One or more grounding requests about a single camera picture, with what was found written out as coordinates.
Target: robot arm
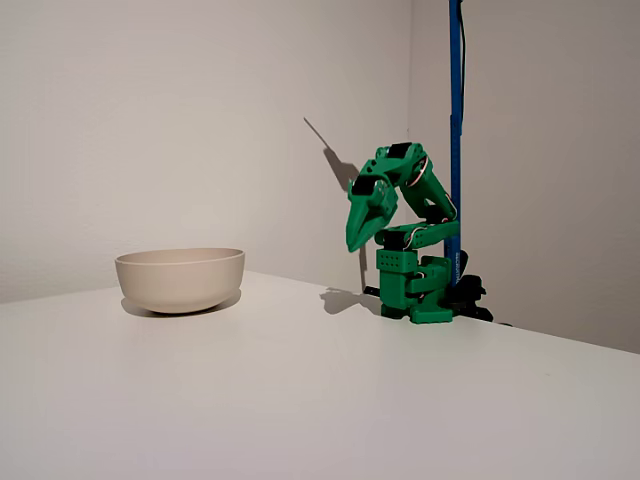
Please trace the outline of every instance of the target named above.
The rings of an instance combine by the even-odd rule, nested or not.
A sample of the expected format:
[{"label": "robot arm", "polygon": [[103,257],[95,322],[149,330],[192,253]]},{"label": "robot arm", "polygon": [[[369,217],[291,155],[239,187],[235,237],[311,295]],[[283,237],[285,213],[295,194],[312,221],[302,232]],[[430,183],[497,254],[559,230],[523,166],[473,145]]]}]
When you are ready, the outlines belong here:
[{"label": "robot arm", "polygon": [[[349,186],[351,210],[347,221],[347,246],[350,252],[362,247],[389,224],[398,208],[396,188],[400,188],[416,215],[425,219],[425,223],[418,224],[415,229],[404,229],[407,231],[404,232],[403,241],[406,241],[407,247],[420,248],[412,244],[417,241],[414,238],[416,232],[412,230],[423,231],[420,237],[425,237],[427,233],[433,237],[425,239],[426,243],[420,242],[424,243],[422,246],[457,234],[459,225],[455,222],[455,206],[433,174],[431,159],[419,143],[400,143],[378,148],[375,158],[365,164]],[[429,225],[448,222],[446,228],[429,231]],[[379,236],[376,236],[376,240],[382,242]]]}]

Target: blue pole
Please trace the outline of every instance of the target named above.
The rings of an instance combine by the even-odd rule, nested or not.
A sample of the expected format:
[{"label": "blue pole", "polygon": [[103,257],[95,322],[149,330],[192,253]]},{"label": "blue pole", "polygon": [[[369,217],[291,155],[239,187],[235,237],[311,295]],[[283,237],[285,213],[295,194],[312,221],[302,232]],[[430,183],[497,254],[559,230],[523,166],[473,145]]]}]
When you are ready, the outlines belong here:
[{"label": "blue pole", "polygon": [[[451,200],[460,219],[460,137],[462,136],[462,60],[460,52],[460,19],[458,6],[462,0],[449,0],[449,44],[451,55]],[[460,280],[460,236],[449,238],[444,254],[453,265],[451,284]]]}]

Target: white table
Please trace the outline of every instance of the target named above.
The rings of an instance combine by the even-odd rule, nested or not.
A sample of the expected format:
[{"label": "white table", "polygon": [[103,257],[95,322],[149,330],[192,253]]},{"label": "white table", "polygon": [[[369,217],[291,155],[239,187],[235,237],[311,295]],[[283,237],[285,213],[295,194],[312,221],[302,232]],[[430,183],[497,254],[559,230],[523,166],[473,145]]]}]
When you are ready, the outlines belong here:
[{"label": "white table", "polygon": [[640,478],[640,356],[325,292],[247,273],[191,317],[118,289],[1,305],[0,478]]}]

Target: bowl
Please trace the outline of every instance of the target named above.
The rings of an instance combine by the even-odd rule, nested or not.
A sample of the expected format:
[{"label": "bowl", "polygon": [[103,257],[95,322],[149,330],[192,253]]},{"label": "bowl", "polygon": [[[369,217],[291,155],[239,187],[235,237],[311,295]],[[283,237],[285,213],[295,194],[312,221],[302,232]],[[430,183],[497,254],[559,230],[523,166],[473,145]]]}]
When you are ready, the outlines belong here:
[{"label": "bowl", "polygon": [[160,313],[214,307],[240,288],[244,252],[233,248],[155,250],[116,259],[120,288],[131,303]]}]

